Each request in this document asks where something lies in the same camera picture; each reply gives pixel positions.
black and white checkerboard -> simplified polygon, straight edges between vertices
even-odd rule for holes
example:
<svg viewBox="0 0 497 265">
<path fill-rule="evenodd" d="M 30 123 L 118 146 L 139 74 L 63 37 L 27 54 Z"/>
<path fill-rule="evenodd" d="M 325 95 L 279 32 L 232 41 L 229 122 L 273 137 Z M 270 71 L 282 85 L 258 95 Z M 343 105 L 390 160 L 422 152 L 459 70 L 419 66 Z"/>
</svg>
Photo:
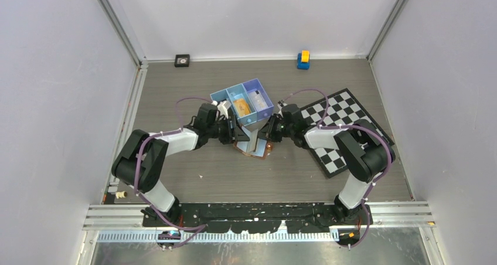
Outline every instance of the black and white checkerboard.
<svg viewBox="0 0 497 265">
<path fill-rule="evenodd" d="M 331 94 L 328 96 L 328 102 L 328 115 L 323 120 L 323 125 L 334 126 L 339 124 L 352 124 L 356 120 L 362 118 L 371 122 L 376 127 L 378 134 L 390 145 L 393 145 L 392 139 L 367 113 L 348 89 L 343 89 L 335 94 Z M 323 117 L 325 108 L 326 100 L 323 98 L 307 106 L 303 106 L 301 108 L 302 116 L 306 118 L 306 120 L 310 119 L 313 124 L 316 124 Z M 311 154 L 316 161 L 318 161 L 319 166 L 328 178 L 347 170 L 347 166 L 338 150 L 319 148 L 311 150 Z"/>
</svg>

aluminum frame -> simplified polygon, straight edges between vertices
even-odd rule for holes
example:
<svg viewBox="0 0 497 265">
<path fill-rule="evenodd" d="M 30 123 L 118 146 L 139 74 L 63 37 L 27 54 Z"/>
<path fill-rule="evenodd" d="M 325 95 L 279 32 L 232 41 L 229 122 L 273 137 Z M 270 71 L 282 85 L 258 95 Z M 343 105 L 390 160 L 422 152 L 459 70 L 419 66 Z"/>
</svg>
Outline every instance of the aluminum frame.
<svg viewBox="0 0 497 265">
<path fill-rule="evenodd" d="M 434 227 L 433 217 L 427 202 L 372 202 L 373 220 L 371 227 Z M 83 230 L 141 230 L 151 229 L 141 225 L 147 205 L 90 205 L 83 224 Z M 348 229 L 350 226 L 331 226 L 331 229 Z M 160 230 L 174 230 L 174 227 L 157 227 Z M 284 223 L 280 229 L 286 229 Z"/>
<path fill-rule="evenodd" d="M 437 241 L 432 230 L 436 224 L 433 222 L 430 208 L 427 202 L 371 202 L 368 203 L 375 223 L 373 228 L 386 227 L 417 227 L 419 228 L 423 243 L 431 264 L 444 264 L 438 248 Z M 84 242 L 80 250 L 80 258 L 77 265 L 91 264 L 98 234 L 106 230 L 123 230 L 133 233 L 144 230 L 175 230 L 174 227 L 143 227 L 143 213 L 141 209 L 145 204 L 138 205 L 90 205 L 88 214 L 84 221 L 83 230 L 86 232 Z M 332 226 L 330 230 L 347 229 L 350 226 Z M 282 223 L 278 230 L 286 230 L 286 225 Z"/>
<path fill-rule="evenodd" d="M 385 23 L 383 24 L 382 29 L 380 30 L 380 33 L 376 37 L 375 42 L 373 43 L 373 47 L 371 47 L 371 50 L 369 51 L 369 54 L 367 55 L 367 60 L 371 62 L 373 58 L 375 57 L 376 52 L 382 45 L 385 37 L 388 35 L 388 32 L 392 28 L 392 25 L 395 23 L 395 20 L 399 17 L 400 12 L 402 11 L 404 5 L 406 4 L 407 0 L 397 0 L 395 4 L 393 5 L 393 9 L 390 11 L 389 16 L 387 17 Z"/>
</svg>

orange pad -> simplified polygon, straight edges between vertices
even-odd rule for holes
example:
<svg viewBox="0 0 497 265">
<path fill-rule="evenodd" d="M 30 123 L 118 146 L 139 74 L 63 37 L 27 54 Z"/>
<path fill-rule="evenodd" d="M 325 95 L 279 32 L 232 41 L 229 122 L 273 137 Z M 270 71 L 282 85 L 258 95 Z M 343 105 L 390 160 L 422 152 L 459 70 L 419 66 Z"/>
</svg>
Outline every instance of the orange pad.
<svg viewBox="0 0 497 265">
<path fill-rule="evenodd" d="M 233 102 L 233 105 L 239 117 L 244 117 L 245 115 L 250 114 L 250 107 L 249 104 L 247 104 L 247 102 L 245 101 L 245 99 L 242 98 L 236 99 Z"/>
<path fill-rule="evenodd" d="M 309 63 L 309 51 L 302 51 L 302 62 Z"/>
</svg>

purple cable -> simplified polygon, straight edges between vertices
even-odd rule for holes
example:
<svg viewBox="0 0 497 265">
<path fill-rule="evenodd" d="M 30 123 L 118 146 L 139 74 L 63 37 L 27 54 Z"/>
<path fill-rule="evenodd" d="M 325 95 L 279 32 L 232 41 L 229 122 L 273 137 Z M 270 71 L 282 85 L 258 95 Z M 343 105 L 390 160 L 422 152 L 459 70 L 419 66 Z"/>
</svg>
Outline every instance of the purple cable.
<svg viewBox="0 0 497 265">
<path fill-rule="evenodd" d="M 324 121 L 325 117 L 328 115 L 329 103 L 328 103 L 328 96 L 326 96 L 325 93 L 323 93 L 319 89 L 315 89 L 315 88 L 302 89 L 302 90 L 298 90 L 296 92 L 293 92 L 288 97 L 283 99 L 283 101 L 286 101 L 286 100 L 290 99 L 291 97 L 293 97 L 293 95 L 298 94 L 298 93 L 303 92 L 303 91 L 316 91 L 316 92 L 321 93 L 321 95 L 323 95 L 323 97 L 325 97 L 325 100 L 326 100 L 325 113 L 323 114 L 323 117 L 321 118 L 321 120 L 319 120 L 318 123 L 316 124 L 319 127 L 319 125 Z"/>
<path fill-rule="evenodd" d="M 385 167 L 385 170 L 383 171 L 383 173 L 381 173 L 380 175 L 378 175 L 378 177 L 373 179 L 373 184 L 375 184 L 380 178 L 385 176 L 390 171 L 390 167 L 392 166 L 392 155 L 390 154 L 390 150 L 388 148 L 387 143 L 385 142 L 385 140 L 382 137 L 378 136 L 378 134 L 376 134 L 376 132 L 369 130 L 367 128 L 358 126 L 358 125 L 321 126 L 321 127 L 319 127 L 319 129 L 324 129 L 324 130 L 335 130 L 335 129 L 343 129 L 343 128 L 351 128 L 351 129 L 361 130 L 361 131 L 368 133 L 369 135 L 371 135 L 372 137 L 377 139 L 380 142 L 380 144 L 382 145 L 382 147 L 385 149 L 385 151 L 387 152 L 387 167 Z M 367 199 L 367 196 L 369 195 L 369 193 L 371 193 L 371 190 L 374 187 L 373 184 L 369 185 L 369 187 L 366 190 L 366 192 L 364 193 L 364 196 L 362 197 L 362 201 L 360 203 L 360 205 L 362 206 L 362 208 L 366 212 L 366 216 L 368 217 L 367 224 L 366 224 L 366 230 L 364 231 L 364 234 L 360 237 L 358 242 L 351 245 L 350 248 L 354 248 L 354 247 L 358 246 L 364 240 L 364 238 L 366 237 L 366 235 L 369 231 L 369 226 L 370 226 L 369 211 L 367 211 L 365 201 Z"/>
<path fill-rule="evenodd" d="M 183 126 L 184 126 L 184 123 L 183 123 L 183 117 L 181 116 L 181 114 L 179 113 L 178 111 L 178 104 L 185 101 L 185 100 L 203 100 L 207 103 L 212 103 L 211 100 L 208 100 L 208 99 L 205 99 L 205 98 L 202 98 L 202 97 L 185 97 L 185 98 L 182 98 L 182 99 L 179 99 L 176 104 L 174 105 L 174 110 L 176 112 L 176 117 L 178 118 L 179 120 L 179 127 L 180 127 L 180 130 L 183 130 Z"/>
</svg>

